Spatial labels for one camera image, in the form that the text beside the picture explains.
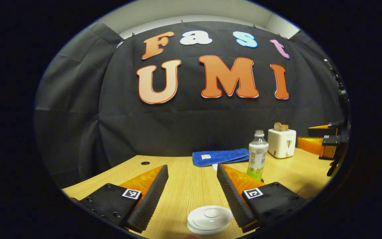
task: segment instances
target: bottle cap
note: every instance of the bottle cap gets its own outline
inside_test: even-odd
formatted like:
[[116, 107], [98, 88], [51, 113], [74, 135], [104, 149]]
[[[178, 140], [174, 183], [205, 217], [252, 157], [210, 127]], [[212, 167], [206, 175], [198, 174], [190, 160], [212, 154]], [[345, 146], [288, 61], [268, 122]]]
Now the bottle cap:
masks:
[[255, 137], [263, 137], [263, 136], [265, 136], [265, 134], [264, 134], [263, 130], [258, 129], [258, 130], [256, 130], [256, 132], [254, 132], [254, 136]]
[[220, 206], [199, 207], [188, 215], [188, 229], [199, 235], [225, 230], [233, 218], [231, 210]]

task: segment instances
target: orange letter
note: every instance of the orange letter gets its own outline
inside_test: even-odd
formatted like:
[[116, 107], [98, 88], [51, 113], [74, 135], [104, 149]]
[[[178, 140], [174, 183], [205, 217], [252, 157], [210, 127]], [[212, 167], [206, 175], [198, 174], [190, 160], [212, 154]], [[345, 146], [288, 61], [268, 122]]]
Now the orange letter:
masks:
[[252, 60], [238, 57], [231, 70], [218, 56], [200, 56], [198, 60], [206, 68], [206, 88], [201, 91], [204, 98], [218, 98], [222, 95], [222, 91], [217, 87], [217, 80], [228, 96], [232, 96], [234, 93], [238, 80], [240, 81], [240, 87], [237, 90], [239, 97], [256, 98], [259, 96], [254, 85]]
[[287, 86], [285, 85], [284, 67], [277, 64], [271, 64], [270, 67], [275, 73], [275, 80], [276, 80], [275, 97], [280, 100], [287, 100], [289, 95], [287, 92]]
[[165, 32], [163, 34], [145, 40], [144, 43], [146, 44], [146, 48], [145, 54], [144, 56], [142, 56], [142, 59], [148, 59], [152, 56], [162, 53], [163, 49], [159, 49], [159, 45], [167, 45], [167, 42], [169, 41], [167, 37], [172, 37], [173, 35], [173, 32]]
[[139, 69], [137, 71], [138, 91], [141, 100], [148, 104], [161, 104], [174, 97], [178, 88], [176, 70], [180, 64], [180, 60], [170, 60], [162, 64], [162, 68], [166, 70], [166, 87], [160, 92], [153, 91], [153, 72], [156, 70], [156, 66], [149, 65]]

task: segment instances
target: table surface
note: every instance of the table surface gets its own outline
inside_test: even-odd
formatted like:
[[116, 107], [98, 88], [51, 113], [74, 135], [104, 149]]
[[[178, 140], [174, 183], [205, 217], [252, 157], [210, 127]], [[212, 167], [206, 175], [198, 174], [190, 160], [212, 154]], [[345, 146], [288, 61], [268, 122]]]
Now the table surface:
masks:
[[[150, 162], [150, 164], [141, 165], [141, 162], [144, 161]], [[299, 148], [295, 149], [292, 157], [286, 159], [276, 159], [268, 153], [262, 179], [266, 184], [279, 182], [298, 195], [308, 198], [317, 195], [330, 180], [331, 177], [326, 175], [330, 168], [329, 164], [329, 160], [318, 159], [317, 155]], [[65, 188], [63, 191], [69, 197], [81, 200], [106, 183], [119, 185], [161, 165], [168, 165], [169, 179], [147, 229], [136, 234], [150, 239], [181, 239], [191, 233], [186, 224], [188, 214], [192, 210], [208, 205], [229, 208], [214, 168], [193, 165], [191, 156], [137, 155], [95, 177]], [[246, 173], [248, 161], [226, 165]], [[200, 237], [232, 239], [251, 232], [253, 231], [242, 233], [233, 219], [223, 232]]]

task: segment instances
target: blue towel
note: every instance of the blue towel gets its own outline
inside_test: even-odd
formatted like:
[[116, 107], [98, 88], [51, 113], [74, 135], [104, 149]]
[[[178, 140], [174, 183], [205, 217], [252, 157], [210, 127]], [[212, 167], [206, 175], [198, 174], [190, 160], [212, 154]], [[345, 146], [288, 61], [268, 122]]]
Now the blue towel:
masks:
[[192, 162], [195, 166], [204, 167], [216, 163], [241, 162], [249, 159], [248, 149], [224, 151], [200, 151], [192, 153]]

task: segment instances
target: black fabric backdrop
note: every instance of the black fabric backdrop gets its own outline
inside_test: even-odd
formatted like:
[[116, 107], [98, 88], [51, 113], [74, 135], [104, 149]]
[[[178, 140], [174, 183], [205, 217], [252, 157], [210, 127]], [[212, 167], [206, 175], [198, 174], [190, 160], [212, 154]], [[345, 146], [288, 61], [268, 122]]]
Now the black fabric backdrop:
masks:
[[[182, 45], [182, 34], [201, 30], [213, 41]], [[142, 60], [144, 41], [174, 32], [163, 52]], [[239, 45], [234, 31], [255, 37], [256, 48]], [[290, 41], [273, 33], [234, 23], [192, 22], [159, 27], [121, 38], [95, 23], [73, 38], [47, 68], [36, 95], [35, 130], [50, 174], [64, 188], [86, 180], [137, 155], [191, 156], [194, 151], [247, 148], [256, 129], [288, 124], [297, 136], [307, 127], [337, 121], [338, 83], [323, 62], [320, 47], [299, 32]], [[270, 42], [276, 39], [290, 55], [285, 59]], [[206, 99], [205, 68], [198, 58], [217, 55], [231, 68], [237, 57], [252, 59], [259, 97]], [[142, 67], [156, 65], [153, 89], [165, 87], [161, 64], [179, 59], [176, 95], [150, 105], [138, 94]], [[275, 98], [270, 64], [285, 68], [288, 100]]]

